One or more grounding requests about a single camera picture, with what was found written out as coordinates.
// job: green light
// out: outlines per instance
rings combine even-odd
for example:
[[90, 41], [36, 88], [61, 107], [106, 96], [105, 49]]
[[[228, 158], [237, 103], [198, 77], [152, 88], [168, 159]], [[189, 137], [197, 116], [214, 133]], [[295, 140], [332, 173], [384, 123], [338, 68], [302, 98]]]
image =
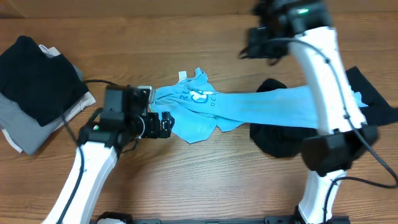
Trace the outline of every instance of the green light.
[[307, 13], [309, 10], [308, 9], [298, 9], [297, 12], [299, 14]]

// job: wooden table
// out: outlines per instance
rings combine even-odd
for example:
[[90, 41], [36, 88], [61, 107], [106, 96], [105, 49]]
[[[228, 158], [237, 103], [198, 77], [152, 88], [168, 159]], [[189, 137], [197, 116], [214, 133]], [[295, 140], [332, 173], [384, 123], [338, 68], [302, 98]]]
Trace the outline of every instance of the wooden table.
[[[393, 106], [398, 106], [398, 13], [334, 14], [340, 51], [357, 65]], [[253, 92], [266, 78], [287, 86], [305, 84], [294, 58], [268, 67], [264, 60], [238, 60], [252, 16], [138, 17], [107, 19], [0, 20], [0, 52], [19, 35], [56, 46], [85, 79], [158, 88], [201, 67], [221, 92]], [[103, 105], [104, 85], [89, 85], [97, 103], [70, 126], [77, 133]], [[398, 125], [381, 128], [375, 149], [398, 170]], [[0, 135], [0, 223], [40, 223], [53, 207], [69, 174], [75, 145], [62, 128], [34, 156], [20, 155]], [[366, 154], [349, 175], [392, 183]], [[94, 217], [105, 211], [134, 218], [262, 218], [290, 215], [303, 195], [307, 169], [300, 156], [274, 159], [249, 139], [249, 126], [216, 130], [209, 140], [187, 144], [176, 136], [141, 141], [123, 155], [108, 177]], [[344, 182], [334, 214], [353, 223], [397, 223], [398, 192]]]

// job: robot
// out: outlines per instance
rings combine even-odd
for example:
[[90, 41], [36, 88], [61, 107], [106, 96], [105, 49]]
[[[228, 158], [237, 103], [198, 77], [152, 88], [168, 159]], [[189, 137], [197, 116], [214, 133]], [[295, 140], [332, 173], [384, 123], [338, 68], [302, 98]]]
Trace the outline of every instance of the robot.
[[[259, 27], [249, 29], [248, 46], [241, 58], [267, 58], [276, 64], [292, 54], [302, 66], [318, 115], [318, 136], [304, 140], [301, 154], [308, 167], [303, 199], [294, 215], [231, 223], [350, 223], [348, 217], [333, 217], [331, 210], [341, 180], [354, 160], [370, 151], [377, 141], [377, 127], [368, 126], [351, 96], [340, 58], [337, 33], [322, 0], [260, 0], [254, 8]], [[128, 142], [139, 138], [168, 138], [174, 123], [168, 112], [159, 121], [149, 113], [154, 90], [150, 86], [109, 85], [104, 108], [98, 109], [80, 129], [76, 158], [52, 211], [43, 224], [90, 223], [101, 188]], [[380, 187], [397, 188], [398, 185]], [[190, 223], [208, 223], [190, 220]], [[130, 215], [104, 213], [97, 224], [183, 223], [183, 221], [133, 220]]]

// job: black garment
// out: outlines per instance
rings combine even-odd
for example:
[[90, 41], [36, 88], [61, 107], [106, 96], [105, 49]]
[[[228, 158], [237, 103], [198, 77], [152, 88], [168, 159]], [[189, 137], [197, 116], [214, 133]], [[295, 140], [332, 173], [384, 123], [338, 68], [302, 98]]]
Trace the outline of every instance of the black garment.
[[[368, 107], [360, 108], [369, 125], [386, 125], [398, 121], [398, 110], [391, 108], [387, 101], [361, 74], [357, 67], [346, 71], [354, 92], [360, 92], [362, 102]], [[286, 86], [273, 79], [266, 80], [257, 92], [272, 91]], [[250, 124], [250, 138], [264, 152], [275, 157], [292, 157], [299, 153], [302, 140], [317, 135], [312, 128], [274, 126], [268, 124]]]
[[41, 126], [57, 119], [86, 92], [87, 86], [63, 55], [48, 58], [30, 37], [18, 37], [0, 55], [0, 93]]

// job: stack of folded clothes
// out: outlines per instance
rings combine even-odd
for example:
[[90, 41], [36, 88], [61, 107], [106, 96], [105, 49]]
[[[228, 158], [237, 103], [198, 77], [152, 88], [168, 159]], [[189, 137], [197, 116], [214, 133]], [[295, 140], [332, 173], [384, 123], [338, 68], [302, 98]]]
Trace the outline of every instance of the stack of folded clothes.
[[55, 130], [95, 103], [83, 75], [60, 52], [20, 36], [0, 55], [0, 129], [33, 154]]

